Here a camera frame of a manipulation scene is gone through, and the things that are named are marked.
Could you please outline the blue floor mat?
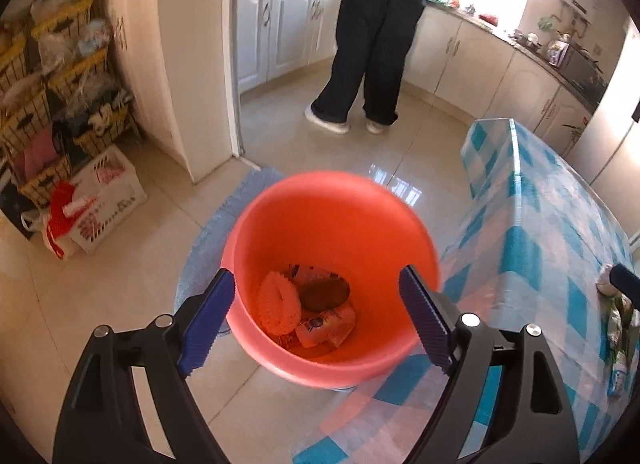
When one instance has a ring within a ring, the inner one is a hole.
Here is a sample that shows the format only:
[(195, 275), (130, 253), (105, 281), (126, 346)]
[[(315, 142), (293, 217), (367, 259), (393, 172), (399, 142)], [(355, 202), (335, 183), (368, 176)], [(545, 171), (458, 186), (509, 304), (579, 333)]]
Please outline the blue floor mat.
[[(222, 255), (228, 237), (247, 206), (284, 175), (273, 168), (252, 169), (209, 218), (196, 238), (178, 282), (175, 309), (193, 296), (207, 293), (216, 274), (224, 266)], [(228, 333), (227, 314), (236, 297), (233, 269), (222, 278), (221, 295), (206, 299), (188, 334), (194, 340), (214, 340), (220, 332)]]

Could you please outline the orange plastic trash bucket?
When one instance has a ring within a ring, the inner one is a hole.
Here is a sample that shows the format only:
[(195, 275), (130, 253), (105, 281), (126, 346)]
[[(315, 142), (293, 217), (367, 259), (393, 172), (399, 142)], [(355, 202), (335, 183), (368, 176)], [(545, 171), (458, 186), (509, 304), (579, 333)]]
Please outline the orange plastic trash bucket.
[(252, 196), (228, 237), (232, 334), (261, 366), (313, 388), (354, 387), (418, 340), (399, 294), (413, 266), (442, 287), (438, 255), (414, 210), (348, 172), (306, 172)]

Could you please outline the white plastic crate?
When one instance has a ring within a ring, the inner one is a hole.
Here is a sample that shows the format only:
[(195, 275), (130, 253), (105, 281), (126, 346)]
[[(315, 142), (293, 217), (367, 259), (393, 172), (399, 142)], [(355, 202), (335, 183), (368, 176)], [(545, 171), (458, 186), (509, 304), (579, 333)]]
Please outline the white plastic crate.
[(91, 160), (70, 183), (74, 187), (72, 203), (82, 204), (82, 209), (68, 235), (86, 254), (92, 254), (148, 199), (134, 165), (114, 144)]

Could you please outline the blue checkered tablecloth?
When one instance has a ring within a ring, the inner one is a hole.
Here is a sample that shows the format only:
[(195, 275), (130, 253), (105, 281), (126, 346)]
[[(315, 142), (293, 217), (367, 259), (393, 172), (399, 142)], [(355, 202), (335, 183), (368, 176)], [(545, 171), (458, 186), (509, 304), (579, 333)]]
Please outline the blue checkered tablecloth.
[[(559, 367), (580, 454), (605, 442), (630, 401), (608, 394), (602, 268), (632, 262), (606, 205), (550, 146), (515, 120), (478, 120), (461, 158), (472, 203), (442, 254), (442, 289), (495, 328), (535, 323)], [(430, 419), (445, 374), (413, 349), (357, 387), (295, 455), (299, 463), (399, 463)]]

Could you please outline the white lower kitchen cabinets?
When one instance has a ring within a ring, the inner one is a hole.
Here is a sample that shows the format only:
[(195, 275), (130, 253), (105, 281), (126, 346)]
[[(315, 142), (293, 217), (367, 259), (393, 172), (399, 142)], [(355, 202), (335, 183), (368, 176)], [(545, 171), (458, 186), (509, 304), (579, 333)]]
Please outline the white lower kitchen cabinets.
[(358, 94), (370, 132), (390, 128), (403, 83), (474, 120), (513, 118), (559, 154), (592, 115), (515, 42), (418, 0), (238, 0), (236, 36), (243, 92), (333, 59), (306, 117), (334, 134)]

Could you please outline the brown round fruit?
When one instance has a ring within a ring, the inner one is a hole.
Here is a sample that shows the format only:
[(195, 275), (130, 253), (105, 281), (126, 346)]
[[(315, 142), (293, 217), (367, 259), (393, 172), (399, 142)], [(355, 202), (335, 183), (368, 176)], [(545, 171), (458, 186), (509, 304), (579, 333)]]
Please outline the brown round fruit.
[(324, 278), (304, 284), (299, 290), (302, 307), (311, 312), (322, 312), (344, 304), (350, 295), (350, 286), (342, 278)]

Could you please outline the person in dark clothes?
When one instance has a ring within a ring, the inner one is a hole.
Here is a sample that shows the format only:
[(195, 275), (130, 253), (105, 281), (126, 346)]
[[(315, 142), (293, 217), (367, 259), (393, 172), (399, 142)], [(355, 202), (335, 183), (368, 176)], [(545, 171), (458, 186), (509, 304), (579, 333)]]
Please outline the person in dark clothes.
[(390, 128), (398, 120), (406, 57), (423, 10), (424, 0), (341, 0), (331, 76), (306, 119), (344, 135), (362, 91), (367, 130), (378, 135)]

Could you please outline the yellow wicker storage rack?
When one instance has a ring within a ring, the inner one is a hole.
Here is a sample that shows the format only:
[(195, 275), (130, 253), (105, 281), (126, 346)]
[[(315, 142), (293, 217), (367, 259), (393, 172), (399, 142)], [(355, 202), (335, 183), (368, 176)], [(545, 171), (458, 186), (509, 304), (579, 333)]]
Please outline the yellow wicker storage rack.
[(134, 97), (111, 61), (94, 0), (35, 0), (1, 25), (1, 158), (37, 208), (124, 132)]

